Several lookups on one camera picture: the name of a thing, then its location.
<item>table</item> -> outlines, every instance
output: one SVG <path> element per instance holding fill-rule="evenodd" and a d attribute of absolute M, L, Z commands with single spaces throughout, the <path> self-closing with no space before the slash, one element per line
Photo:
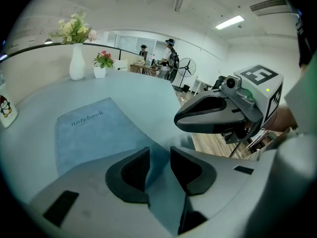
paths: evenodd
<path fill-rule="evenodd" d="M 208 87 L 212 87 L 211 85 L 209 85 L 209 84 L 207 84 L 207 83 L 201 81 L 200 79 L 196 78 L 196 80 L 194 81 L 194 84 L 193 84 L 192 87 L 191 87 L 191 91 L 194 90 L 194 86 L 195 86 L 196 82 L 199 82 L 199 84 L 198 84 L 198 87 L 196 88 L 196 91 L 195 91 L 195 93 L 194 93 L 194 96 L 196 96 L 196 94 L 197 94 L 197 92 L 198 92 L 198 90 L 199 90 L 199 88 L 200 88 L 200 86 L 201 86 L 202 84 L 203 84 L 203 85 L 206 85 L 206 86 L 208 86 Z"/>
<path fill-rule="evenodd" d="M 105 78 L 92 75 L 72 81 L 69 77 L 50 84 L 18 106 L 19 115 L 7 129 L 0 129 L 0 163 L 13 195 L 29 203 L 58 178 L 54 126 L 66 112 L 111 97 L 151 139 L 168 149 L 194 149 L 190 133 L 174 124 L 180 104 L 167 80 L 120 70 Z"/>
<path fill-rule="evenodd" d="M 152 77 L 156 77 L 157 70 L 154 68 L 149 68 L 143 65 L 137 65 L 137 64 L 130 64 L 130 71 L 131 72 L 136 72 L 136 73 L 141 73 L 145 75 L 151 75 Z"/>

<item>vase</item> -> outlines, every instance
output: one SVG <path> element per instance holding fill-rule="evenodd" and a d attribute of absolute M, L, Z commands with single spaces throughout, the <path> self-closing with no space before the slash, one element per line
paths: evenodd
<path fill-rule="evenodd" d="M 104 78 L 106 75 L 106 67 L 94 67 L 94 74 L 96 78 Z"/>
<path fill-rule="evenodd" d="M 82 47 L 82 43 L 73 44 L 73 57 L 69 66 L 69 75 L 72 80 L 80 80 L 85 77 L 85 61 Z"/>

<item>sticker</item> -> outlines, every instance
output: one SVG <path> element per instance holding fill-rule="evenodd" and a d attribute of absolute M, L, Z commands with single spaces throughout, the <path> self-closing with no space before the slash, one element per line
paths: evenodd
<path fill-rule="evenodd" d="M 251 82 L 255 83 L 256 85 L 260 85 L 276 77 L 278 74 L 268 68 L 257 65 L 251 69 L 242 72 L 241 75 Z"/>
<path fill-rule="evenodd" d="M 281 94 L 282 94 L 282 85 L 283 84 L 281 84 L 279 86 L 277 91 L 274 93 L 274 95 L 269 100 L 267 113 L 266 113 L 264 122 L 266 122 L 271 117 L 271 115 L 274 113 L 274 111 L 278 107 L 279 100 L 281 99 Z"/>
<path fill-rule="evenodd" d="M 3 114 L 4 118 L 7 118 L 8 115 L 12 112 L 10 102 L 8 102 L 6 97 L 3 95 L 0 95 L 0 112 Z"/>

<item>electric fan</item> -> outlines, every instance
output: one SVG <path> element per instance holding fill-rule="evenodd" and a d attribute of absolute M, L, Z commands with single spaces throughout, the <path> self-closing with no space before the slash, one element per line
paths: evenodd
<path fill-rule="evenodd" d="M 195 64 L 194 60 L 192 60 L 190 58 L 183 58 L 179 62 L 179 67 L 178 67 L 177 71 L 181 76 L 183 76 L 183 78 L 182 78 L 182 81 L 180 82 L 180 85 L 174 87 L 174 89 L 176 91 L 182 92 L 183 88 L 181 88 L 181 85 L 182 85 L 183 79 L 184 79 L 184 77 L 190 77 L 195 73 L 196 64 Z"/>

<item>backpack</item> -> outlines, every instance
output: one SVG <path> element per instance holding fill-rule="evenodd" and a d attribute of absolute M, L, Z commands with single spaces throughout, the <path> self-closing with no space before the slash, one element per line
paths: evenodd
<path fill-rule="evenodd" d="M 168 67 L 172 70 L 172 69 L 178 69 L 178 66 L 179 66 L 178 54 L 177 52 L 173 52 L 169 57 Z"/>

